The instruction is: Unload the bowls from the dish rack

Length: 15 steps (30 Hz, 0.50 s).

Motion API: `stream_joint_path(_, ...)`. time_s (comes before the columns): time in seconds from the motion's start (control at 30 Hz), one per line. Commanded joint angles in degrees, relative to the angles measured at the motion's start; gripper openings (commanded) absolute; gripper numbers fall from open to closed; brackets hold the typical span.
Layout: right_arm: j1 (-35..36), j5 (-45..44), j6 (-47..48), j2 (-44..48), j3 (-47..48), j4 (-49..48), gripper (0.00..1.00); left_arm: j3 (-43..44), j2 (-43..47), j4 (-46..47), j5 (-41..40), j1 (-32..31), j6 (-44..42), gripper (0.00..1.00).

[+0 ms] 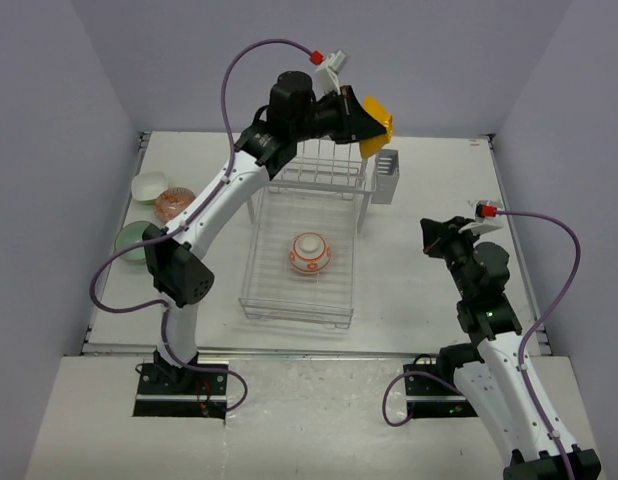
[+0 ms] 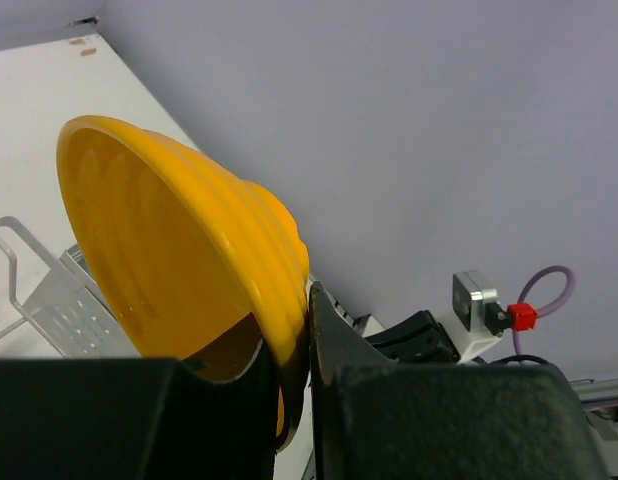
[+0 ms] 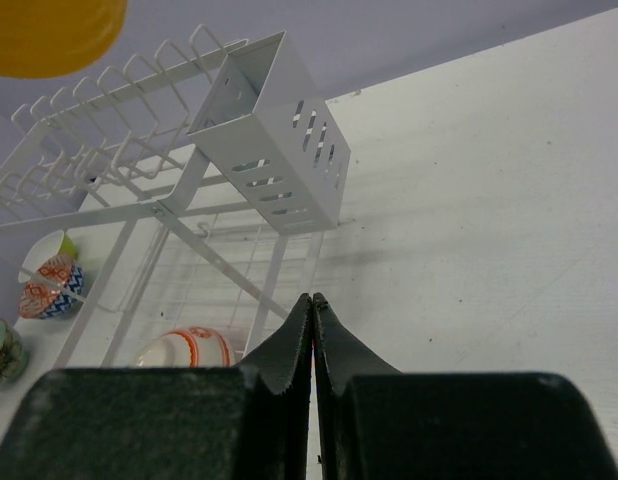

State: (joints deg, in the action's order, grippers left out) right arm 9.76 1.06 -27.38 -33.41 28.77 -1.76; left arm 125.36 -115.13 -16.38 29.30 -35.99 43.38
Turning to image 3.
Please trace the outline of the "yellow plastic bowl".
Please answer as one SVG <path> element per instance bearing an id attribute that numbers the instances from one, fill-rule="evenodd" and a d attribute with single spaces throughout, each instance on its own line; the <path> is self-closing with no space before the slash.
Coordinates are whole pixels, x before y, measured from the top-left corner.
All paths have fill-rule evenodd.
<path id="1" fill-rule="evenodd" d="M 44 79 L 98 61 L 122 32 L 126 1 L 0 1 L 0 77 Z"/>

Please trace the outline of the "blue zigzag patterned bowl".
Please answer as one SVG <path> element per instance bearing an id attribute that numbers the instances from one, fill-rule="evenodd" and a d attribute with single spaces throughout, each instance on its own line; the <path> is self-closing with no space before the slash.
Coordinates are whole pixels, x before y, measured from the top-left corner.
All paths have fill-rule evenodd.
<path id="1" fill-rule="evenodd" d="M 25 284 L 18 313 L 26 319 L 48 319 L 68 312 L 85 286 L 82 267 L 67 253 L 57 254 L 43 263 Z"/>

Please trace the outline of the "orange white upturned bowl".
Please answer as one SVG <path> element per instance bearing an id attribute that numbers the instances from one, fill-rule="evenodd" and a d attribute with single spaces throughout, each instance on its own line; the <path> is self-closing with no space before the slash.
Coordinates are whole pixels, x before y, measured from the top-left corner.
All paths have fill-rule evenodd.
<path id="1" fill-rule="evenodd" d="M 143 368 L 231 367 L 234 350 L 217 330 L 187 326 L 168 331 L 144 345 L 131 365 Z"/>

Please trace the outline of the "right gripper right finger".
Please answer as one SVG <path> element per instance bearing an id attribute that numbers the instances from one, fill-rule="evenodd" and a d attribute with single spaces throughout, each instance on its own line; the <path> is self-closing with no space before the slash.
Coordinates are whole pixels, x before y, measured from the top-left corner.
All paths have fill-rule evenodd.
<path id="1" fill-rule="evenodd" d="M 327 479 L 617 479 L 576 386 L 549 372 L 403 373 L 313 299 Z"/>

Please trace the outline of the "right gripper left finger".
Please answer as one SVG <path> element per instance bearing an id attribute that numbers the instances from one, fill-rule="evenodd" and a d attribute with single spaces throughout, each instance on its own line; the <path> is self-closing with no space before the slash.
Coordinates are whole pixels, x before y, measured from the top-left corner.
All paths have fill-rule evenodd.
<path id="1" fill-rule="evenodd" d="M 312 301 L 232 367 L 53 370 L 22 400 L 0 479 L 301 479 Z"/>

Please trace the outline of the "mint green bowl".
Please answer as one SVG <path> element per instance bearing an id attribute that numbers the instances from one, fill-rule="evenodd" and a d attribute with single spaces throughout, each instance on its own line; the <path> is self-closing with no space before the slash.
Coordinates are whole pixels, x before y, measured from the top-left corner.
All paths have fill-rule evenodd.
<path id="1" fill-rule="evenodd" d="M 0 318 L 0 385 L 13 383 L 26 369 L 29 351 L 20 334 Z"/>

